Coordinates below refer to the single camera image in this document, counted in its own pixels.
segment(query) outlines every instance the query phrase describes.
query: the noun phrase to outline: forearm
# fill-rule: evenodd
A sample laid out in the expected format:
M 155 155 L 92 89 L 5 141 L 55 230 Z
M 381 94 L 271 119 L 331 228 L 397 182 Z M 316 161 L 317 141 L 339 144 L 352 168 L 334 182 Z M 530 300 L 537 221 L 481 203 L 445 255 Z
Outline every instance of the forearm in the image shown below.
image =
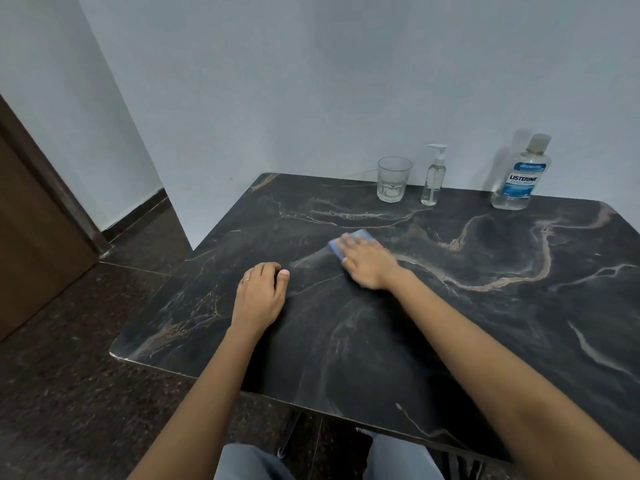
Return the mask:
M 229 328 L 129 480 L 212 480 L 229 414 L 258 338 Z
M 405 311 L 532 478 L 631 478 L 638 463 L 533 368 L 402 269 Z

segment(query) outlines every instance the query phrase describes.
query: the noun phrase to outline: table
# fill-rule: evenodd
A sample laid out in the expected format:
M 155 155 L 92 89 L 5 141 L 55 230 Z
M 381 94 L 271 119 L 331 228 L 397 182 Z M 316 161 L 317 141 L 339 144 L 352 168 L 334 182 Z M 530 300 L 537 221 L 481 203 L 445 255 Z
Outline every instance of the table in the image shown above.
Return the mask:
M 291 271 L 243 390 L 375 431 L 509 460 L 500 439 L 386 292 L 359 288 L 326 243 L 366 228 L 438 295 L 539 371 L 640 458 L 640 236 L 612 208 L 420 187 L 385 203 L 370 182 L 264 174 L 116 339 L 111 354 L 197 377 L 245 270 Z

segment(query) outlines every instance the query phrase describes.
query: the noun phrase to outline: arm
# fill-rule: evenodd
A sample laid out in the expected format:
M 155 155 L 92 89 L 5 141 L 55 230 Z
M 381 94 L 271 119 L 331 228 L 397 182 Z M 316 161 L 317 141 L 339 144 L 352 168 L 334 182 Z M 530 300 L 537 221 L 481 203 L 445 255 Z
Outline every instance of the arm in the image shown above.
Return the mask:
M 640 478 L 638 463 L 528 364 L 449 306 L 378 242 L 340 244 L 361 286 L 390 291 L 533 479 Z
M 231 326 L 218 350 L 129 480 L 211 480 L 231 407 L 258 340 L 284 304 L 289 272 L 260 263 L 238 284 Z

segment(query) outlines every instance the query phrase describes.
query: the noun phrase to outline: brown door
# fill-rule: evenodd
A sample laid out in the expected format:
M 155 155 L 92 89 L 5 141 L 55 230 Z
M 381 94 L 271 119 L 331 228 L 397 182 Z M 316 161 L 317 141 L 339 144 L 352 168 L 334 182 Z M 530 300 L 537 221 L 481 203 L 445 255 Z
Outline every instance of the brown door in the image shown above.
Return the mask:
M 0 340 L 96 261 L 0 135 Z

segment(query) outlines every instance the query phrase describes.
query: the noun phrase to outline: baseboard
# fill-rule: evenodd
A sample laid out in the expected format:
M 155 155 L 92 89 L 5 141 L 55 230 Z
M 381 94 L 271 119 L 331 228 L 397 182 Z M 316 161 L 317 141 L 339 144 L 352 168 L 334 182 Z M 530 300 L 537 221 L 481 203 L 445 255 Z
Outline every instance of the baseboard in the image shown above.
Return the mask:
M 122 234 L 126 229 L 131 227 L 140 217 L 144 216 L 149 210 L 153 209 L 156 205 L 166 199 L 166 192 L 164 189 L 158 190 L 155 194 L 151 195 L 146 201 L 142 202 L 139 206 L 133 209 L 126 216 L 121 218 L 116 224 L 112 225 L 108 229 L 102 231 L 104 238 L 111 242 L 117 236 Z

